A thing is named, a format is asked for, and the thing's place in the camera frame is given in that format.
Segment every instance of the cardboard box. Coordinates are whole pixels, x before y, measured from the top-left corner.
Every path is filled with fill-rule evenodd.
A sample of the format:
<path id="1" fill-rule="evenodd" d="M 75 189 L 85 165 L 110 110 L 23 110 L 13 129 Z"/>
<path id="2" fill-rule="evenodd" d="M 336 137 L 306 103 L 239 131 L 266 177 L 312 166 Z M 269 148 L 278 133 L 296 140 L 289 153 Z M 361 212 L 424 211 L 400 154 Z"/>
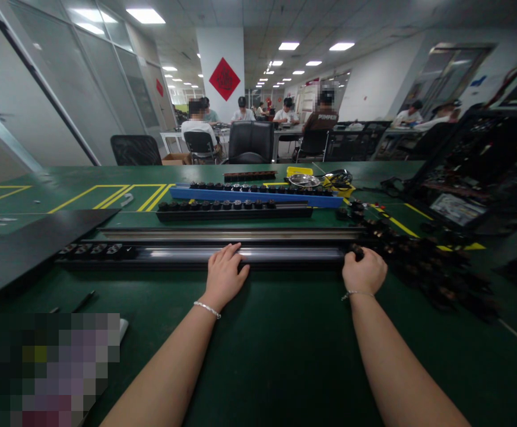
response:
<path id="1" fill-rule="evenodd" d="M 193 164 L 191 153 L 170 153 L 161 159 L 163 165 L 181 166 L 185 164 Z"/>

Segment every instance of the ceiling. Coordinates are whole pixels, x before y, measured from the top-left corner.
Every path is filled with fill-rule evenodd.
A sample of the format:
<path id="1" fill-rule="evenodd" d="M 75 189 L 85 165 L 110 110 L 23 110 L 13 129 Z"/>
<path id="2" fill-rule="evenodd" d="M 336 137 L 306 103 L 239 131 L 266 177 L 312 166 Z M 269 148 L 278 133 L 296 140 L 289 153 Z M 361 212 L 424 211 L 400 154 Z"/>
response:
<path id="1" fill-rule="evenodd" d="M 104 0 L 126 16 L 125 8 L 153 7 L 165 19 L 160 26 L 136 23 L 157 43 L 163 66 L 183 82 L 203 87 L 197 77 L 196 27 L 244 27 L 245 83 L 253 88 L 268 78 L 267 88 L 283 78 L 303 81 L 323 69 L 359 58 L 428 28 L 517 28 L 517 0 Z M 299 42 L 294 51 L 278 50 L 281 42 Z M 329 51 L 337 42 L 355 42 Z M 265 76 L 271 60 L 282 60 Z M 305 66 L 310 60 L 321 65 Z M 295 70 L 305 74 L 292 75 Z M 168 84 L 179 86 L 181 82 Z"/>

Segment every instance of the forearm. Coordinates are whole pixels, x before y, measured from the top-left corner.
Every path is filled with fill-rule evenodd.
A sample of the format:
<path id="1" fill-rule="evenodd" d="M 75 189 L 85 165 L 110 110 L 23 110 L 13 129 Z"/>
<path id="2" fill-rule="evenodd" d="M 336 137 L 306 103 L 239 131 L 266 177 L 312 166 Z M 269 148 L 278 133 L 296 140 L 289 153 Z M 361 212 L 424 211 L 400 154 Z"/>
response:
<path id="1" fill-rule="evenodd" d="M 116 402 L 102 426 L 180 426 L 216 321 L 213 313 L 193 307 Z"/>
<path id="2" fill-rule="evenodd" d="M 469 426 L 419 363 L 379 303 L 350 297 L 365 372 L 381 417 L 393 426 Z"/>

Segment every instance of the metal bowl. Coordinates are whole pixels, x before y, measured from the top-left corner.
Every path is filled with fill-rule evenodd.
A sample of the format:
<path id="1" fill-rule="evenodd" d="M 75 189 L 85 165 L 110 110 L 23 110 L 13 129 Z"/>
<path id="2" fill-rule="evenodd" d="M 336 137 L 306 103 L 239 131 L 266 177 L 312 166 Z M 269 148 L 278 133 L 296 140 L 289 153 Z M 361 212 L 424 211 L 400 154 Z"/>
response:
<path id="1" fill-rule="evenodd" d="M 319 179 L 313 175 L 295 174 L 289 177 L 288 181 L 298 187 L 317 187 L 320 185 Z"/>

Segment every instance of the hand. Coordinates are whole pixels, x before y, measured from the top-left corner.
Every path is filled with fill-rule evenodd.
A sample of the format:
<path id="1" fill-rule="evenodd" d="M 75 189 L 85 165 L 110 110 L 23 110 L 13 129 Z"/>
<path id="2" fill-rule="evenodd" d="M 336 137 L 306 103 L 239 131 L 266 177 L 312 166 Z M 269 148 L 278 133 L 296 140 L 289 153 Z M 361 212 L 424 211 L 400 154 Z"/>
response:
<path id="1" fill-rule="evenodd" d="M 345 255 L 345 264 L 341 274 L 348 291 L 361 291 L 376 294 L 387 276 L 387 264 L 383 258 L 371 249 L 362 248 L 364 257 L 355 261 L 355 254 Z"/>
<path id="2" fill-rule="evenodd" d="M 238 271 L 240 261 L 245 259 L 236 253 L 240 246 L 240 243 L 229 244 L 209 258 L 207 290 L 199 301 L 218 312 L 239 293 L 248 277 L 249 265 Z"/>

